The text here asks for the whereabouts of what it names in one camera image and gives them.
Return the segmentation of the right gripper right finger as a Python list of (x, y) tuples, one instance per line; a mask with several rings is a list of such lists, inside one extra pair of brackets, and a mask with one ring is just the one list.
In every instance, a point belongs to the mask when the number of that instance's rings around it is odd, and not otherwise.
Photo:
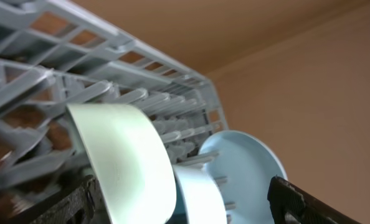
[(267, 199), (275, 224), (359, 224), (282, 177), (272, 177)]

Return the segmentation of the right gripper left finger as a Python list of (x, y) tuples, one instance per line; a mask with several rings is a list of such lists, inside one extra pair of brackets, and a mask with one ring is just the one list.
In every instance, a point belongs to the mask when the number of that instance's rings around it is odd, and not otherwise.
[(93, 175), (74, 182), (60, 192), (10, 218), (8, 224), (91, 223), (103, 208), (100, 184)]

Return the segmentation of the light blue plate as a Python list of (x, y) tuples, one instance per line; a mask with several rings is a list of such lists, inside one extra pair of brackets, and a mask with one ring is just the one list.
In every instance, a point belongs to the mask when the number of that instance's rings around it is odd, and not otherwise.
[(208, 137), (200, 155), (215, 153), (204, 170), (219, 179), (219, 189), (231, 223), (273, 223), (267, 199), (272, 177), (287, 178), (275, 153), (256, 137), (241, 131), (221, 131)]

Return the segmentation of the green bowl with rice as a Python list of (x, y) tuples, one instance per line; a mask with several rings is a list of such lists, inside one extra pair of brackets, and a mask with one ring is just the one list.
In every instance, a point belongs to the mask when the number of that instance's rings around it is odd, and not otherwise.
[(176, 183), (166, 148), (147, 115), (125, 104), (69, 104), (73, 147), (86, 152), (111, 223), (166, 223)]

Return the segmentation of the light blue small bowl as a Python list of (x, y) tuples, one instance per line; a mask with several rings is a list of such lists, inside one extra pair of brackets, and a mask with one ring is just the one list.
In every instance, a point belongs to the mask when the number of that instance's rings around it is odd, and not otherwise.
[(227, 224), (221, 193), (209, 174), (184, 166), (173, 171), (178, 196), (168, 223)]

